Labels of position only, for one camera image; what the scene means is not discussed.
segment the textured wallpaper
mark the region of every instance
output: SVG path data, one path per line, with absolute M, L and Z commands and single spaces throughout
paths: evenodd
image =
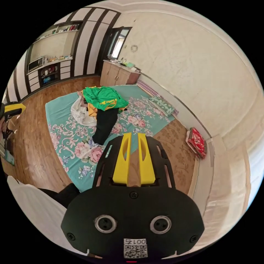
M 215 34 L 183 18 L 152 12 L 121 14 L 114 27 L 120 26 L 133 27 L 120 58 L 168 88 L 212 136 L 224 137 L 227 148 L 261 122 L 263 95 L 242 60 Z M 131 52 L 131 45 L 138 46 L 137 52 Z

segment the red folded cloth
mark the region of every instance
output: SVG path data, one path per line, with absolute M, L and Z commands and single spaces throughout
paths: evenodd
M 203 139 L 202 135 L 198 132 L 198 130 L 194 127 L 190 129 L 188 143 L 194 148 L 194 150 L 196 151 L 196 155 L 199 158 L 205 158 L 207 153 L 206 141 Z

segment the floral blanket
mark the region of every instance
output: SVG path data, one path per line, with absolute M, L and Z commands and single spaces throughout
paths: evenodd
M 70 109 L 78 98 L 77 93 L 56 98 L 45 105 L 54 149 L 69 178 L 81 192 L 92 187 L 97 162 L 110 140 L 131 132 L 133 153 L 138 148 L 137 133 L 153 136 L 174 120 L 173 116 L 166 117 L 155 108 L 148 100 L 150 96 L 139 87 L 125 85 L 113 88 L 129 101 L 129 107 L 118 115 L 104 146 L 92 140 L 96 127 L 82 126 L 72 117 Z

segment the green shirt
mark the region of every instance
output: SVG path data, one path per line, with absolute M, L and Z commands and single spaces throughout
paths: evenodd
M 128 101 L 124 100 L 120 94 L 111 87 L 86 87 L 83 90 L 83 96 L 87 103 L 103 111 L 111 108 L 125 108 L 128 106 Z

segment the white cloth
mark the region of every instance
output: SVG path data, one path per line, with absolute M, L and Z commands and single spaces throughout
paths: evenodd
M 17 182 L 8 176 L 9 188 L 23 213 L 50 241 L 69 251 L 87 255 L 73 248 L 61 229 L 66 208 L 38 188 Z
M 96 119 L 92 116 L 89 116 L 86 107 L 81 106 L 81 99 L 81 96 L 79 96 L 79 98 L 71 106 L 71 114 L 73 118 L 83 126 L 96 126 Z

